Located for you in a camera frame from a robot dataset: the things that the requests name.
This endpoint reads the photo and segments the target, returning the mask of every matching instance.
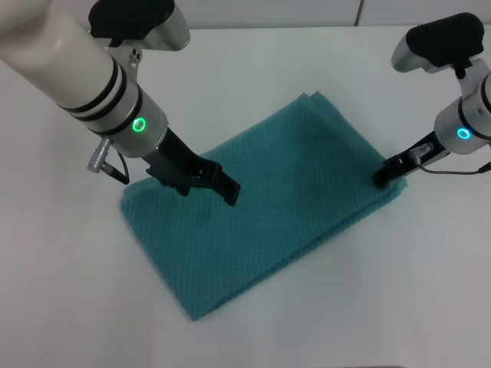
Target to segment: black cable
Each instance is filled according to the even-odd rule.
[[[476,174],[484,174],[491,170],[491,163],[487,163],[486,165],[479,168],[477,171],[433,171],[418,165],[420,169],[429,174],[439,174],[439,175],[476,175]]]
[[[354,26],[357,27],[360,24],[361,13],[365,5],[365,0],[360,0],[360,5],[358,6],[358,12],[356,13],[356,19],[354,20]]]
[[[120,157],[121,163],[123,164],[124,175],[127,177],[128,182],[130,182],[130,173],[128,172],[128,166],[126,164],[126,161],[124,160],[124,157],[121,153],[118,152],[117,155]]]

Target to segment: textured fabric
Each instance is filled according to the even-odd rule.
[[[121,209],[192,320],[230,301],[397,197],[377,189],[384,158],[320,93],[296,101],[204,155],[242,185],[235,207],[149,178]]]

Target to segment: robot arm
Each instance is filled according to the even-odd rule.
[[[490,70],[481,59],[470,60],[483,51],[484,27],[469,13],[454,15],[412,28],[399,42],[392,56],[394,69],[401,73],[419,67],[435,73],[452,67],[460,83],[462,97],[442,110],[435,119],[434,131],[409,149],[387,159],[374,174],[378,187],[406,176],[450,153],[468,155],[491,141]],[[476,172],[484,173],[485,165]]]
[[[101,137],[88,169],[121,180],[105,162],[109,146],[150,164],[147,172],[187,196],[210,188],[235,205],[240,185],[222,167],[193,153],[168,127],[166,114],[137,83],[143,48],[179,50],[189,30],[173,0],[100,0],[91,11],[92,35],[111,38],[105,51],[73,18],[49,8],[51,0],[3,0],[0,59]],[[107,24],[101,19],[112,14]]]

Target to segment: cable connector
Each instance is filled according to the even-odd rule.
[[[481,166],[477,171],[479,172],[479,174],[484,174],[488,171],[491,171],[491,162],[487,163],[484,166]]]

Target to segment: white table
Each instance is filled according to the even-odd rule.
[[[319,90],[392,156],[460,93],[452,71],[392,69],[407,29],[193,31],[182,52],[146,51],[139,82],[198,153]],[[414,173],[396,201],[191,324],[123,221],[123,186],[85,169],[98,138],[3,64],[0,111],[1,367],[491,364],[491,174]]]

